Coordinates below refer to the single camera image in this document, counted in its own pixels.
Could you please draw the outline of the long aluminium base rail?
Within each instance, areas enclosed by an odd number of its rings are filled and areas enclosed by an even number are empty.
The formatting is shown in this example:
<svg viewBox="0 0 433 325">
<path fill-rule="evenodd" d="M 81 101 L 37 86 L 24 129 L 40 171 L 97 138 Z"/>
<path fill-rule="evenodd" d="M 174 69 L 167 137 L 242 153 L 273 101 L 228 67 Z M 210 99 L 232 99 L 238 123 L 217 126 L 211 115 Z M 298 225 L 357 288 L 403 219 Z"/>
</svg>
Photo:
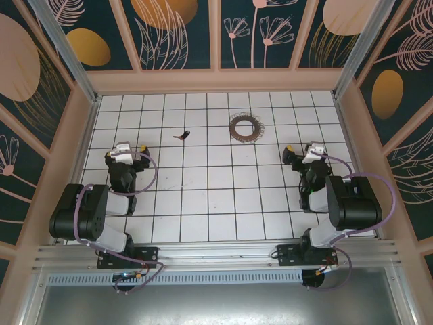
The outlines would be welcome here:
<svg viewBox="0 0 433 325">
<path fill-rule="evenodd" d="M 166 271 L 222 271 L 277 269 L 271 253 L 280 244 L 296 244 L 297 240 L 247 240 L 195 243 L 159 243 L 158 260 Z M 348 253 L 354 268 L 394 267 L 401 264 L 392 240 L 349 237 L 337 248 Z M 97 270 L 97 255 L 84 245 L 39 247 L 32 269 L 48 272 L 83 272 Z"/>
</svg>

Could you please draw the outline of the grey metal sheet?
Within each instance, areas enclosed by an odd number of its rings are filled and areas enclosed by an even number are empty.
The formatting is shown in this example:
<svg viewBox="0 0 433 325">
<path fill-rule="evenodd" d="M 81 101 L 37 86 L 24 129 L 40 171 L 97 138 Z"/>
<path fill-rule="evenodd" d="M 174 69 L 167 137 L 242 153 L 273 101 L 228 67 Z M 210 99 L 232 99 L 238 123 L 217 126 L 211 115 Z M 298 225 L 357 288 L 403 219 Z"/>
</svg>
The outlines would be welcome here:
<svg viewBox="0 0 433 325">
<path fill-rule="evenodd" d="M 130 296 L 107 286 L 51 287 L 37 325 L 401 325 L 382 270 L 342 270 L 329 280 L 346 285 L 164 285 Z"/>
</svg>

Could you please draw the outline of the aluminium corner post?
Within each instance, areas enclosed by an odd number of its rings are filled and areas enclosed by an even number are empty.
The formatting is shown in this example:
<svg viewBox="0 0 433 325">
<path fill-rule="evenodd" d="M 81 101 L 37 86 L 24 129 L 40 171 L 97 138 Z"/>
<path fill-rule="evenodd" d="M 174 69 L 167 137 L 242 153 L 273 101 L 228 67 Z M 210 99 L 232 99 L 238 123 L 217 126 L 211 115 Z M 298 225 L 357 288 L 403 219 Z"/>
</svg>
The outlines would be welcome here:
<svg viewBox="0 0 433 325">
<path fill-rule="evenodd" d="M 87 99 L 93 104 L 96 103 L 99 99 L 98 94 L 94 90 L 83 65 L 79 62 L 73 48 L 70 46 L 64 31 L 52 14 L 49 4 L 46 0 L 28 0 L 28 2 L 36 16 L 40 19 L 50 39 L 59 50 L 60 55 L 63 57 L 67 67 L 83 90 Z"/>
<path fill-rule="evenodd" d="M 348 88 L 355 72 L 358 70 L 367 52 L 370 50 L 386 19 L 390 15 L 396 0 L 378 0 L 366 25 L 353 47 L 338 79 L 334 90 L 333 99 L 339 100 Z"/>
</svg>

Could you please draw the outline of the aluminium table side rail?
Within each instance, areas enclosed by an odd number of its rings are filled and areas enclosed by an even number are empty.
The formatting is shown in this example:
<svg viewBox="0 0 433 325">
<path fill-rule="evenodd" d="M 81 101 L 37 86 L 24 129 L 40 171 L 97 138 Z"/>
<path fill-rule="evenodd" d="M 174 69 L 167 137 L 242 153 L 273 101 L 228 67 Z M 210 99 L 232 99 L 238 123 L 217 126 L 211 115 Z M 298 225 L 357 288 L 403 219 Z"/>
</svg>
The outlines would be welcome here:
<svg viewBox="0 0 433 325">
<path fill-rule="evenodd" d="M 336 108 L 355 171 L 373 173 L 377 135 L 363 100 L 344 95 L 336 100 Z"/>
<path fill-rule="evenodd" d="M 71 145 L 74 157 L 68 181 L 65 183 L 60 200 L 63 199 L 64 192 L 69 193 L 68 186 L 71 184 L 80 184 L 87 161 L 87 154 L 93 135 L 94 126 L 97 120 L 98 109 L 101 104 L 101 96 L 89 106 L 86 116 L 78 117 L 74 123 L 67 124 L 67 142 Z"/>
</svg>

